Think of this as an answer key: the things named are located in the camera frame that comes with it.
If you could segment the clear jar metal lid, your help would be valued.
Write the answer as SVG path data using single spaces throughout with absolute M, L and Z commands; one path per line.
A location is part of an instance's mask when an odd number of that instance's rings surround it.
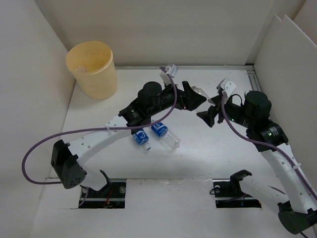
M 193 89 L 193 91 L 201 96 L 204 96 L 207 100 L 209 99 L 209 96 L 206 94 L 206 92 L 202 89 L 202 88 L 199 88 L 199 87 L 196 87 L 196 86 L 192 86 L 191 87 Z

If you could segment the red label water bottle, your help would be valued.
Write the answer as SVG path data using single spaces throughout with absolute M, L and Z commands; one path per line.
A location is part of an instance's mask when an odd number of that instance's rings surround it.
M 92 73 L 91 71 L 87 70 L 84 65 L 79 65 L 75 68 L 75 72 L 77 73 Z

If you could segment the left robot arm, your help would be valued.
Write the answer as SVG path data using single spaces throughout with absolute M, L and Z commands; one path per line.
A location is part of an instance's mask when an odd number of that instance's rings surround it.
M 57 141 L 53 145 L 51 165 L 64 188 L 82 185 L 92 188 L 98 196 L 108 195 L 110 184 L 104 180 L 105 174 L 92 174 L 84 166 L 86 162 L 114 142 L 132 135 L 138 126 L 145 127 L 151 122 L 152 116 L 171 106 L 193 111 L 207 100 L 196 93 L 187 81 L 183 81 L 182 85 L 183 89 L 179 90 L 172 85 L 162 87 L 157 82 L 147 82 L 138 92 L 137 98 L 101 130 L 68 143 Z

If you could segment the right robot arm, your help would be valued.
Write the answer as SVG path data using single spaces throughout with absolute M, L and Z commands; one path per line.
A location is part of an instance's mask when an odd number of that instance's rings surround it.
M 304 175 L 300 164 L 293 156 L 287 136 L 282 128 L 270 120 L 271 101 L 259 91 L 250 91 L 242 97 L 239 105 L 232 102 L 234 94 L 219 90 L 210 98 L 203 90 L 196 93 L 205 98 L 207 108 L 197 113 L 209 127 L 227 122 L 240 138 L 255 145 L 256 149 L 273 168 L 284 190 L 266 185 L 256 176 L 240 170 L 214 187 L 215 195 L 228 196 L 233 202 L 246 196 L 264 203 L 290 233 L 302 234 L 308 228 L 317 228 L 317 192 Z

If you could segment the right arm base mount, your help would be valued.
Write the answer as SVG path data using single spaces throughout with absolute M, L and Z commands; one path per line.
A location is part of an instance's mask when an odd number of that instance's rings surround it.
M 210 195 L 215 198 L 216 208 L 261 208 L 261 203 L 244 193 L 240 187 L 240 181 L 251 175 L 251 172 L 241 170 L 230 178 L 213 179 Z

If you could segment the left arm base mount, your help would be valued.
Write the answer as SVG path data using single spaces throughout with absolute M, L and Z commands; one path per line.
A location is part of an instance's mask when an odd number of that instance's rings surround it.
M 96 191 L 81 185 L 81 195 L 78 203 L 79 209 L 123 209 L 125 208 L 126 179 L 111 180 L 103 174 L 106 184 Z

